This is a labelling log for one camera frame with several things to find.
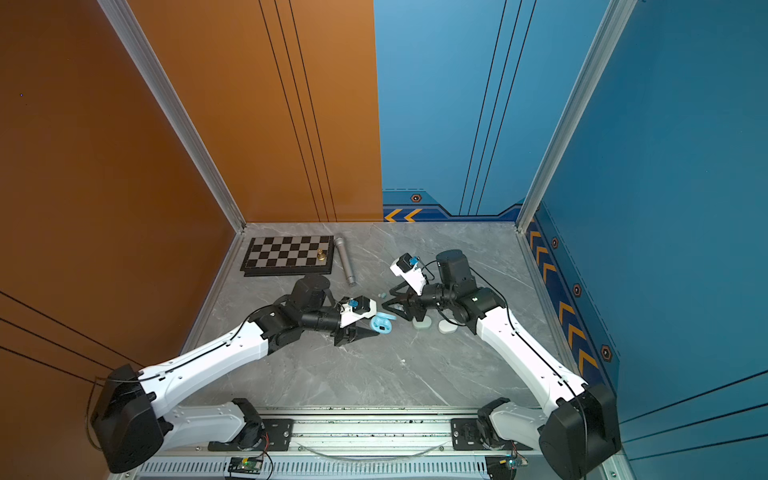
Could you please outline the green charging case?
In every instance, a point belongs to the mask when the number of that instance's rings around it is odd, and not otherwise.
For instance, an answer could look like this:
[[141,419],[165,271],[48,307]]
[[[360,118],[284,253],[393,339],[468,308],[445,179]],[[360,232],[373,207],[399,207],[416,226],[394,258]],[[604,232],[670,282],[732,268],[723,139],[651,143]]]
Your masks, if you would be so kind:
[[432,326],[432,319],[429,316],[425,316],[421,320],[412,320],[411,324],[416,330],[427,330]]

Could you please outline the blue charging case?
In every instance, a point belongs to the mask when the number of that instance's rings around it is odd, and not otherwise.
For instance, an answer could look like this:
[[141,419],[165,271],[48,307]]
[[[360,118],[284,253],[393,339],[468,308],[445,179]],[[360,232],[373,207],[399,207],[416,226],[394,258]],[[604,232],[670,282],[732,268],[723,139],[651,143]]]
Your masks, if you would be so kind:
[[371,318],[370,328],[379,334],[390,334],[393,329],[393,322],[396,319],[395,315],[379,312]]

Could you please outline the white charging case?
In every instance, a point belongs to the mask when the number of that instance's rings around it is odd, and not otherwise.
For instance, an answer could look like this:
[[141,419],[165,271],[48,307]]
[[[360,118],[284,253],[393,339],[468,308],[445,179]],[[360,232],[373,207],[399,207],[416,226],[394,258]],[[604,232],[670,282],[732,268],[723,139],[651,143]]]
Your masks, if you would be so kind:
[[441,334],[448,335],[455,333],[458,330],[458,326],[447,320],[441,320],[438,323],[438,330]]

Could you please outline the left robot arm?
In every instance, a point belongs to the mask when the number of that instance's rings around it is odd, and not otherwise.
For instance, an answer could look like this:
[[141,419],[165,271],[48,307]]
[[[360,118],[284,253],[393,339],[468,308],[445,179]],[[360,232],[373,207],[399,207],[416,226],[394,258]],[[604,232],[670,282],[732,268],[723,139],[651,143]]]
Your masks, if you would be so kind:
[[266,451],[269,434],[249,400],[188,411],[181,403],[306,331],[324,332],[340,346],[390,333],[393,319],[366,296],[334,299],[326,277],[308,274],[290,293],[194,350],[141,370],[130,365],[113,370],[89,420],[109,471],[126,473],[162,450],[199,443],[214,451]]

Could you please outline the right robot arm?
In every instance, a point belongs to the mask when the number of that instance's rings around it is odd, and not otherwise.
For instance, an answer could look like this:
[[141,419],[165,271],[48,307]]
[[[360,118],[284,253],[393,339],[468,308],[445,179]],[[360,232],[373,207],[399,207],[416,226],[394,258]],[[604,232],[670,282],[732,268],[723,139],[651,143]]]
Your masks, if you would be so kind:
[[521,407],[499,398],[477,413],[480,443],[491,450],[515,444],[537,448],[561,479],[582,479],[622,448],[617,401],[604,384],[590,384],[552,356],[517,321],[506,298],[466,255],[447,250],[436,257],[439,279],[429,281],[424,263],[405,253],[390,269],[401,283],[382,307],[417,322],[433,310],[451,311],[448,323],[466,327],[488,344],[525,383],[538,405]]

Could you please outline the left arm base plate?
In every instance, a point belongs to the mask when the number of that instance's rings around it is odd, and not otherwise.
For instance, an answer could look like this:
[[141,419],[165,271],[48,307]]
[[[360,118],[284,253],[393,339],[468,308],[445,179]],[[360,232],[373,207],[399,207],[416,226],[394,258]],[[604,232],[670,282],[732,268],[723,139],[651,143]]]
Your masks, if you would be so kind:
[[289,449],[294,420],[291,418],[247,421],[229,442],[209,442],[212,452],[285,452]]

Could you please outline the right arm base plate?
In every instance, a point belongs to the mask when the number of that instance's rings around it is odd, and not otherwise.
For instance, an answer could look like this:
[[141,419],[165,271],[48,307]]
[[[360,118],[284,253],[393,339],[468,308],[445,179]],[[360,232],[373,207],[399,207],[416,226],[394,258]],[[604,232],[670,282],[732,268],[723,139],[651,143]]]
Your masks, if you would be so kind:
[[517,441],[486,439],[481,432],[479,420],[476,417],[453,418],[449,421],[449,424],[454,451],[533,451],[532,447]]

